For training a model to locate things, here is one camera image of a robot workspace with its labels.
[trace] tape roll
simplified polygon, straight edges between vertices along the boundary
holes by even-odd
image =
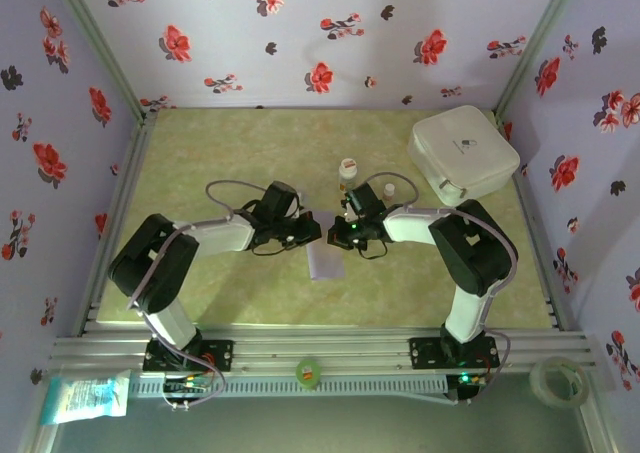
[[[320,382],[322,370],[313,360],[302,360],[296,368],[296,378],[303,388],[314,389]]]
[[[560,373],[567,380],[568,395],[556,394],[549,385],[549,373]],[[589,382],[584,370],[575,361],[552,356],[535,364],[529,375],[534,395],[552,408],[577,408],[589,397]]]

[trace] white arm segment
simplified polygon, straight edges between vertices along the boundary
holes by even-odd
[[[405,209],[399,207],[387,215],[382,222],[389,238],[396,243],[401,241],[415,241],[435,245],[429,225],[443,216],[441,214],[425,213],[419,208]]]
[[[176,228],[187,225],[185,222],[176,222]],[[253,227],[247,220],[239,215],[235,215],[231,221],[212,225],[196,230],[187,230],[185,235],[193,236],[200,246],[193,258],[204,258],[225,251],[243,251],[253,238]],[[176,298],[164,310],[152,315],[146,315],[149,322],[156,330],[173,344],[182,350],[196,335],[196,328]]]
[[[176,228],[187,224],[186,222],[174,223]],[[253,233],[253,227],[239,215],[234,215],[231,221],[226,223],[184,232],[185,235],[193,236],[200,244],[193,258],[194,261],[225,251],[244,251],[251,243]]]
[[[433,210],[419,208],[407,210],[400,207],[389,213],[383,224],[387,234],[395,242],[415,241],[435,245],[429,231],[429,225],[444,216],[447,215],[434,214]],[[492,285],[482,297],[468,293],[456,285],[451,312],[447,317],[445,327],[458,342],[467,343],[480,334],[485,304],[489,301],[491,290],[500,283]]]

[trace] white case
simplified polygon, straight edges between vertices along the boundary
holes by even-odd
[[[520,156],[486,116],[461,106],[413,126],[409,156],[445,205],[502,188]]]

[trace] small bottle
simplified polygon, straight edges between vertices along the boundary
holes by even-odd
[[[396,187],[393,183],[387,183],[384,185],[384,191],[382,192],[382,199],[391,203],[393,201],[393,195],[396,192]]]
[[[338,184],[340,191],[353,190],[356,184],[356,175],[358,174],[358,165],[351,158],[345,158],[340,162],[338,168]]]

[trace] green tape roll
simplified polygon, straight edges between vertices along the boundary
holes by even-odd
[[[318,386],[322,369],[313,360],[302,360],[296,367],[296,378],[300,386],[308,390],[313,390]]]

